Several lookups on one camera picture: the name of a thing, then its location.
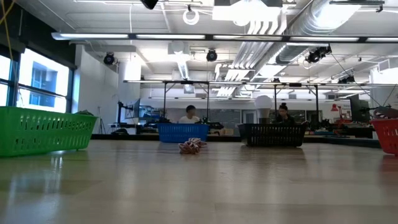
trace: pole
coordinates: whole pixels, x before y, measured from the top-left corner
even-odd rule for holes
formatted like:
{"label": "pole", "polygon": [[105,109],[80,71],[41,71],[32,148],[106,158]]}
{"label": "pole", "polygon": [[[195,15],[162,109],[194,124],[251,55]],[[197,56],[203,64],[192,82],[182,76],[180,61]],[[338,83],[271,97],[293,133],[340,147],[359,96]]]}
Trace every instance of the pole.
{"label": "pole", "polygon": [[209,105],[210,105],[209,97],[210,97],[210,84],[207,84],[207,120],[209,120]]}
{"label": "pole", "polygon": [[319,99],[318,99],[318,85],[315,85],[315,100],[317,102],[317,125],[316,127],[318,128],[319,126]]}
{"label": "pole", "polygon": [[278,117],[278,109],[277,109],[277,102],[276,102],[276,95],[278,93],[276,92],[276,85],[274,85],[274,100],[275,100],[275,117]]}
{"label": "pole", "polygon": [[164,99],[163,99],[163,119],[166,119],[166,93],[167,93],[167,83],[164,83]]}

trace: rope toy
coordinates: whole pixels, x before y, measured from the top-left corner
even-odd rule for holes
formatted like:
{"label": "rope toy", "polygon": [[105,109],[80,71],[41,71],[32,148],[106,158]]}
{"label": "rope toy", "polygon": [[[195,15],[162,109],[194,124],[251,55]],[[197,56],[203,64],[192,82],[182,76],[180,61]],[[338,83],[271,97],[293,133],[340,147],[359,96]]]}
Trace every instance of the rope toy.
{"label": "rope toy", "polygon": [[202,142],[200,138],[190,138],[185,143],[178,144],[181,154],[198,154],[200,148],[206,146],[205,142]]}

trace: red basket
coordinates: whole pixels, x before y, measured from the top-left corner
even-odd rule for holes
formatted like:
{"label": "red basket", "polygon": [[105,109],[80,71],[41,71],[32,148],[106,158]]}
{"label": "red basket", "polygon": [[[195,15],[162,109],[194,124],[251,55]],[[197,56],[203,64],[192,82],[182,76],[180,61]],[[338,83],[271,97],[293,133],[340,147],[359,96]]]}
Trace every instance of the red basket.
{"label": "red basket", "polygon": [[384,152],[398,156],[398,119],[376,119],[372,124]]}

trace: person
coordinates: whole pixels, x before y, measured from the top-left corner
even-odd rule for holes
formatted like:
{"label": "person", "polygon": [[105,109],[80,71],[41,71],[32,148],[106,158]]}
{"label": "person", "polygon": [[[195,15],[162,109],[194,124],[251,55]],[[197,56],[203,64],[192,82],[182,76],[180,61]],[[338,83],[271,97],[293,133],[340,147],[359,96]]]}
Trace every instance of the person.
{"label": "person", "polygon": [[187,115],[180,118],[180,121],[178,121],[178,123],[180,123],[180,124],[195,124],[196,122],[200,121],[200,118],[195,116],[196,111],[197,111],[197,109],[194,106],[192,106],[192,105],[187,106],[187,109],[186,109]]}
{"label": "person", "polygon": [[282,103],[279,106],[279,114],[276,117],[276,123],[288,124],[288,125],[295,124],[294,118],[288,114],[286,103]]}

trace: plastic basket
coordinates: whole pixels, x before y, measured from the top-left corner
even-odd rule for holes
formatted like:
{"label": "plastic basket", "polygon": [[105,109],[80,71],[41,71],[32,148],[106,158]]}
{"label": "plastic basket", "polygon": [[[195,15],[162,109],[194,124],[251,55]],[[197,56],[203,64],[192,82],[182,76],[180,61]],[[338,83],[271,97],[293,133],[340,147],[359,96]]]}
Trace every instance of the plastic basket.
{"label": "plastic basket", "polygon": [[304,124],[240,124],[239,133],[242,142],[248,146],[289,146],[298,147],[303,144]]}
{"label": "plastic basket", "polygon": [[398,119],[375,119],[372,124],[383,151],[398,156]]}
{"label": "plastic basket", "polygon": [[84,149],[97,117],[0,107],[0,156]]}
{"label": "plastic basket", "polygon": [[207,140],[209,126],[207,124],[158,124],[161,142],[183,143],[189,138]]}

